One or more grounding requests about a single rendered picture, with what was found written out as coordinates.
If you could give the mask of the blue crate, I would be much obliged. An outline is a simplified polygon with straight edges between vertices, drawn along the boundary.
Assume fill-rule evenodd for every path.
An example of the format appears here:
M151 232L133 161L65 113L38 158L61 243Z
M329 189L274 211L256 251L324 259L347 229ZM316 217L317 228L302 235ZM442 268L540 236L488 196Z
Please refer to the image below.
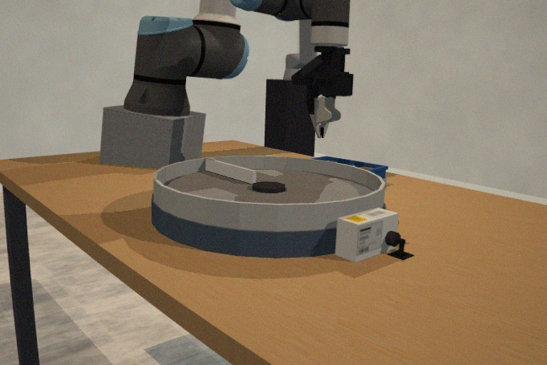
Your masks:
M367 171L373 172L374 174L381 176L387 186L387 178L385 178L385 176L386 176L386 170L388 170L388 166L380 165L380 164L371 164L371 163L366 163L366 162L361 162L356 160L347 160L347 159L342 159L342 158L337 158L332 156L321 156L321 157L316 157L311 159L336 161L337 163L340 163L340 164L352 164L358 168L362 168L362 167L371 168L371 169L368 169Z

